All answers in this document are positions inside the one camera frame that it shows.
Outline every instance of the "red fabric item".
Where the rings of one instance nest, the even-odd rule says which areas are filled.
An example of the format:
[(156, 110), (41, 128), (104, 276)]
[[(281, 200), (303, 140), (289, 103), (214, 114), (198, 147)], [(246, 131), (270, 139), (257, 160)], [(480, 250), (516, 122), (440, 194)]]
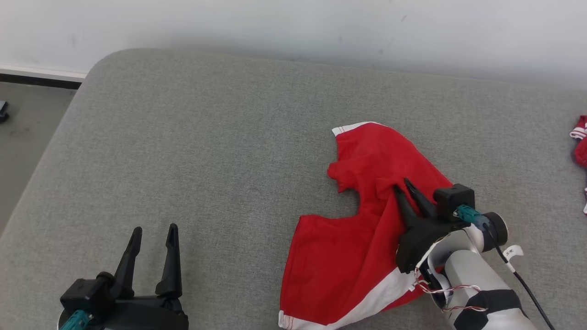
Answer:
[(579, 121), (575, 125), (575, 128), (569, 133), (573, 139), (582, 140), (585, 137), (585, 123), (587, 123), (587, 116), (579, 117)]
[(577, 164), (587, 167), (587, 139), (583, 139), (577, 144), (573, 154), (575, 154), (575, 161)]
[[(300, 217), (281, 289), (279, 325), (285, 329), (338, 328), (421, 294), (406, 285), (414, 282), (413, 272), (401, 274), (395, 263), (405, 227), (392, 187), (406, 190), (407, 177), (432, 200), (434, 190), (451, 183), (400, 133), (377, 123), (357, 125), (333, 130), (344, 133), (336, 136), (338, 161), (328, 176), (339, 192), (358, 191), (358, 213)], [(383, 285), (394, 279), (401, 285)]]

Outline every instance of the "black object on floor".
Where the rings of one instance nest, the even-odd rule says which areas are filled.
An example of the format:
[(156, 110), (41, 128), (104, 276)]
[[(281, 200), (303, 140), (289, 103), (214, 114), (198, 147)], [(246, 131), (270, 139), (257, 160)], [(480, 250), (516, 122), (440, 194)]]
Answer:
[(80, 82), (67, 82), (56, 79), (7, 75), (4, 73), (0, 73), (0, 82), (20, 83), (24, 85), (37, 85), (65, 89), (79, 89), (79, 86), (82, 84)]
[(6, 108), (8, 107), (8, 102), (0, 101), (0, 124), (7, 121), (10, 116), (6, 113)]

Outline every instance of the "gray fabric surface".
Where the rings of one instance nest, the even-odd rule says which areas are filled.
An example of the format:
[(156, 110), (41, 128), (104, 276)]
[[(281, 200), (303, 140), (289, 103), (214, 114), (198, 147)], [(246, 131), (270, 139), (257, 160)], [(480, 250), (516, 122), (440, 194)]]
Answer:
[[(584, 172), (568, 132), (587, 94), (205, 53), (127, 50), (75, 96), (0, 239), (0, 328), (50, 329), (80, 277), (113, 272), (143, 227), (134, 289), (160, 280), (180, 229), (192, 329), (276, 329), (301, 214), (352, 215), (326, 176), (330, 129), (375, 121), (413, 141), (478, 208), (507, 221), (514, 264), (558, 329), (587, 314)], [(538, 328), (528, 295), (485, 258)], [(429, 297), (347, 329), (448, 329)]]

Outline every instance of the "teal connector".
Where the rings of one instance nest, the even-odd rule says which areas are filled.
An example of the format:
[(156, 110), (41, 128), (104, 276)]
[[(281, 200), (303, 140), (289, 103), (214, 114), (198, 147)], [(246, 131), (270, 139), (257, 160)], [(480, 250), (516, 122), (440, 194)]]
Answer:
[(59, 330), (84, 330), (90, 318), (84, 311), (77, 310)]
[(483, 224), (489, 224), (489, 219), (472, 207), (461, 205), (457, 207), (457, 214), (461, 220), (472, 223), (481, 231), (485, 231)]

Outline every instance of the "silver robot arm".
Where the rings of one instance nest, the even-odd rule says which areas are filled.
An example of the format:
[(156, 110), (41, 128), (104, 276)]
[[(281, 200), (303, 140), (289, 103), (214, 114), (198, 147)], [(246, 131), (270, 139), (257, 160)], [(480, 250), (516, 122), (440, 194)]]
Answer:
[[(455, 330), (536, 330), (524, 314), (518, 295), (481, 257), (479, 251), (485, 245), (482, 238), (483, 232), (471, 225), (450, 233), (427, 258), (428, 274), (443, 289), (463, 287), (442, 293), (445, 305), (441, 309), (448, 323)], [(463, 308), (474, 306), (487, 310)]]
[[(455, 330), (536, 330), (518, 295), (483, 260), (482, 252), (499, 249), (508, 228), (496, 213), (475, 211), (472, 189), (455, 184), (437, 189), (432, 203), (406, 178), (395, 195), (406, 232), (400, 236), (396, 263), (401, 272), (416, 271), (417, 285), (429, 293)], [(528, 290), (544, 320), (554, 329), (509, 260), (500, 257)]]

